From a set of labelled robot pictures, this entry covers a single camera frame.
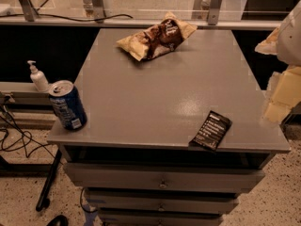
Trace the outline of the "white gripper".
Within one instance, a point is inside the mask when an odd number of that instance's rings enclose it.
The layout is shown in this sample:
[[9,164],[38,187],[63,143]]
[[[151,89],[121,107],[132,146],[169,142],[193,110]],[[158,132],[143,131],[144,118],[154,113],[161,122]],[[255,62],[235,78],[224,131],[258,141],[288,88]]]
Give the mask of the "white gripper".
[[274,31],[256,47],[264,55],[277,54],[289,65],[283,73],[272,73],[266,91],[263,118],[281,123],[301,102],[301,1]]

